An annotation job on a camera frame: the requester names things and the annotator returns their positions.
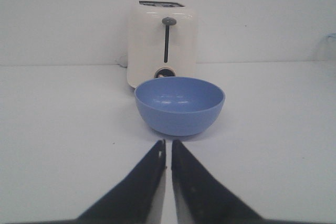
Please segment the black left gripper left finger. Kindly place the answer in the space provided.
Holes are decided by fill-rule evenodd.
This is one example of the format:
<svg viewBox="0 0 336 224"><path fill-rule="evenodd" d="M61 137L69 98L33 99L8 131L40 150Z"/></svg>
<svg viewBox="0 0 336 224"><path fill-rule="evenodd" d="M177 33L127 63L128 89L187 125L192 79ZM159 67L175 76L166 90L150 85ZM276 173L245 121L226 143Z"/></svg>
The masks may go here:
<svg viewBox="0 0 336 224"><path fill-rule="evenodd" d="M132 171L78 220L161 220L166 143L157 141Z"/></svg>

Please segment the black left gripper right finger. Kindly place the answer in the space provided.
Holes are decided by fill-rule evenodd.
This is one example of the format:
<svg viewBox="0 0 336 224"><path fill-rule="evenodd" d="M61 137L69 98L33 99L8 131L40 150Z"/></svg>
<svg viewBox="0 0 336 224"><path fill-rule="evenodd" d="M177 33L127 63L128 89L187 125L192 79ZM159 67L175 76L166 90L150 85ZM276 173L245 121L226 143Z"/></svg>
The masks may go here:
<svg viewBox="0 0 336 224"><path fill-rule="evenodd" d="M172 142L171 170L178 220L263 220L218 182L180 140Z"/></svg>

